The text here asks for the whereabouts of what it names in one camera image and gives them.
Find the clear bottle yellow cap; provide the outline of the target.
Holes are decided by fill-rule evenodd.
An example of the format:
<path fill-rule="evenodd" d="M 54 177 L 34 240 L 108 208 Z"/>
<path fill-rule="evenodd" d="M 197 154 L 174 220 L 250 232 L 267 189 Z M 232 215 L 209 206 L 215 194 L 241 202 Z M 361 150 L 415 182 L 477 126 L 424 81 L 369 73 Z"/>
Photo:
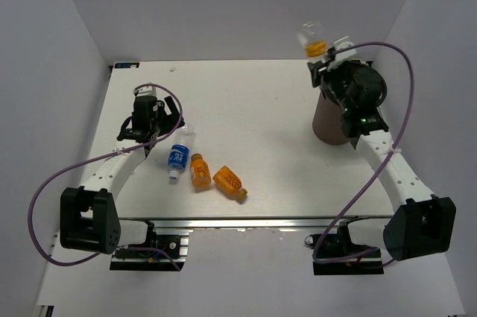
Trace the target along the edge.
<path fill-rule="evenodd" d="M 323 26 L 318 21 L 303 24 L 298 31 L 297 37 L 304 48 L 307 58 L 320 57 L 328 49 Z"/>

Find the blue label water bottle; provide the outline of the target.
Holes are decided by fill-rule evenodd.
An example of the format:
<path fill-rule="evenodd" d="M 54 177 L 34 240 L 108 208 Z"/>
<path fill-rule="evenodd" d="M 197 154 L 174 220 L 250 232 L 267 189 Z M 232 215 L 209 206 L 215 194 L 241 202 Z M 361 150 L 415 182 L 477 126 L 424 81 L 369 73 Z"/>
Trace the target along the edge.
<path fill-rule="evenodd" d="M 168 177 L 176 183 L 185 171 L 196 137 L 195 127 L 186 123 L 174 133 L 174 141 L 168 155 Z"/>

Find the orange juice bottle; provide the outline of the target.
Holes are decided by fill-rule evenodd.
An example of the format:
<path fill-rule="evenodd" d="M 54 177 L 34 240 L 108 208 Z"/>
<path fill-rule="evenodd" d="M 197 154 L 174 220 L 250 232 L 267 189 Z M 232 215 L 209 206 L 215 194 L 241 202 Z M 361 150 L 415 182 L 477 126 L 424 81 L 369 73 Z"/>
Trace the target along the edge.
<path fill-rule="evenodd" d="M 247 190 L 242 186 L 239 177 L 228 166 L 222 166 L 212 179 L 216 188 L 226 197 L 236 201 L 246 199 Z"/>

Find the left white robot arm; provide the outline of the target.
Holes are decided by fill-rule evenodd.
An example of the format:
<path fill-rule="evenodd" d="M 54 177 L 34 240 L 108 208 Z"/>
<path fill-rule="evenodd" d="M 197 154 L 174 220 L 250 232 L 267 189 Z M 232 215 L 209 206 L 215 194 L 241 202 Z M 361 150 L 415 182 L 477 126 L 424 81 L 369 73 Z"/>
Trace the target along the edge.
<path fill-rule="evenodd" d="M 142 164 L 155 140 L 184 125 L 171 96 L 159 100 L 153 93 L 138 94 L 133 112 L 121 125 L 113 156 L 108 157 L 78 188 L 60 197 L 60 244 L 64 248 L 112 254 L 132 245 L 140 256 L 151 256 L 157 238 L 146 222 L 120 220 L 115 200 Z"/>

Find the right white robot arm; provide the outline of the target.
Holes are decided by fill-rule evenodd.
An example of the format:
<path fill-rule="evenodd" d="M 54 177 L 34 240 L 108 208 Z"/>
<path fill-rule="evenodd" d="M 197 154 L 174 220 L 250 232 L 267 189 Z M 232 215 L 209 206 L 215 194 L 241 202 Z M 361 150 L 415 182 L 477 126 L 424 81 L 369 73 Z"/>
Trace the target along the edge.
<path fill-rule="evenodd" d="M 341 130 L 374 171 L 384 188 L 393 216 L 341 222 L 337 249 L 342 257 L 386 250 L 396 261 L 439 254 L 450 247 L 456 206 L 439 197 L 414 173 L 395 147 L 378 111 L 387 95 L 384 78 L 359 60 L 308 64 L 313 87 L 341 110 Z"/>

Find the blue label sticker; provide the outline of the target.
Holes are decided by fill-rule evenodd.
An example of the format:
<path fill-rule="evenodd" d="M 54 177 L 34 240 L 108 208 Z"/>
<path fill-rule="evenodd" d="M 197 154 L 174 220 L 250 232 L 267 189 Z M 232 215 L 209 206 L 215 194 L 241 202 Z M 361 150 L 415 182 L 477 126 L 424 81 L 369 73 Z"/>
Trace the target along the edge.
<path fill-rule="evenodd" d="M 114 69 L 137 69 L 139 67 L 139 62 L 121 62 L 115 63 Z"/>

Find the orange juice bottle upright label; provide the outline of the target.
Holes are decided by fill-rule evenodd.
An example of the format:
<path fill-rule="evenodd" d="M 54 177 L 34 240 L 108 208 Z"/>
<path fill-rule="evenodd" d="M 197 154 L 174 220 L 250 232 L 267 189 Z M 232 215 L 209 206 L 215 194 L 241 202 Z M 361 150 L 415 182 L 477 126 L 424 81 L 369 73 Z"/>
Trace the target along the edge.
<path fill-rule="evenodd" d="M 210 187 L 212 178 L 209 167 L 201 154 L 193 154 L 189 171 L 192 179 L 192 186 L 196 191 L 203 191 Z"/>

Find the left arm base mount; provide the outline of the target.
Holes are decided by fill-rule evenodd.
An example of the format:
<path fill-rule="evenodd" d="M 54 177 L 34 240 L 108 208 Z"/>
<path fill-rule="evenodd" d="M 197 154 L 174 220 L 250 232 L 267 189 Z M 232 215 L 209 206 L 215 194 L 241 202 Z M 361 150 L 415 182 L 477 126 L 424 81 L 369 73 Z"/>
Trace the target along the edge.
<path fill-rule="evenodd" d="M 189 248 L 188 230 L 160 227 L 145 220 L 145 241 L 118 247 L 111 256 L 110 271 L 180 272 Z"/>

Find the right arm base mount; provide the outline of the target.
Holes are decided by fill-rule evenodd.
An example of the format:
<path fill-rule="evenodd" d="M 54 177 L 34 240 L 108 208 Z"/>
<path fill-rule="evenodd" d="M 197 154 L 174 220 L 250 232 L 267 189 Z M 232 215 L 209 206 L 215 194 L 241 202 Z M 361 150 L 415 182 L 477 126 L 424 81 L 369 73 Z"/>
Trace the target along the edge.
<path fill-rule="evenodd" d="M 384 274 L 380 250 L 351 242 L 347 222 L 325 236 L 313 262 L 314 276 L 353 276 Z"/>

